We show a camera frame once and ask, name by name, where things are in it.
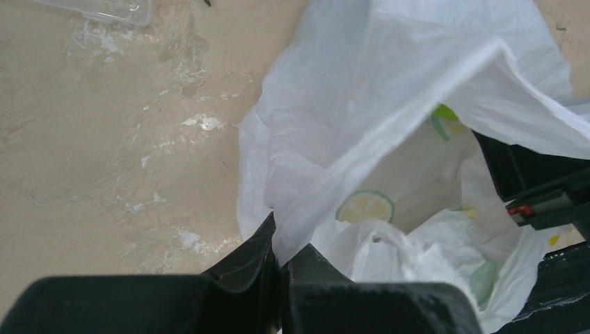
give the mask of white plastic bag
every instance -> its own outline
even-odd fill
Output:
[[[339,258],[330,252],[342,253],[347,260],[337,267],[345,274],[445,281],[474,305],[466,281],[493,261],[497,277],[479,318],[486,332],[495,331],[524,305],[553,231],[518,229],[471,133],[431,112],[444,103],[483,135],[588,159],[590,124],[553,100],[571,97],[568,78],[569,65],[532,1],[310,0],[242,122],[242,236],[273,209],[281,264],[320,225],[314,244],[333,263]],[[334,222],[342,203],[363,189],[394,203],[392,224]],[[471,209],[478,217],[469,217]],[[446,239],[435,232],[449,224],[470,228]],[[375,233],[384,242],[367,242]],[[339,241],[346,238],[355,242]],[[456,238],[469,241],[465,261],[459,247],[448,247]],[[402,260],[391,262],[380,249]],[[449,270],[433,270],[433,261]]]

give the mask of beige floor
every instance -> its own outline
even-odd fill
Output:
[[[155,2],[127,30],[0,0],[0,317],[43,276],[198,273],[241,242],[240,120],[305,1]],[[590,4],[539,2],[590,95]]]

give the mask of clear plastic container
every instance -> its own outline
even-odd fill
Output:
[[[34,0],[75,10],[88,19],[145,26],[152,20],[153,0]]]

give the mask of lime print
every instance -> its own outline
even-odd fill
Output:
[[[359,190],[353,193],[336,212],[336,219],[360,223],[366,219],[381,219],[391,223],[395,206],[384,193],[376,190]]]
[[[444,104],[438,106],[438,108],[433,112],[433,114],[437,115],[438,117],[446,118],[448,120],[459,120],[457,115],[455,115],[453,109],[449,108],[448,106],[445,106]]]
[[[432,115],[430,123],[434,131],[444,140],[450,141],[451,137],[466,129],[465,125],[455,120],[448,120],[445,118]]]
[[[497,266],[495,262],[487,260],[479,266],[469,277],[471,292],[477,299],[477,305],[488,301],[497,278]]]

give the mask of red clip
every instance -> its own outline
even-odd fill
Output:
[[[522,214],[523,216],[532,216],[532,215],[534,215],[534,211],[530,207],[530,205],[521,205],[519,207],[513,207],[512,209],[508,210],[508,213],[511,216],[514,216],[515,214]]]

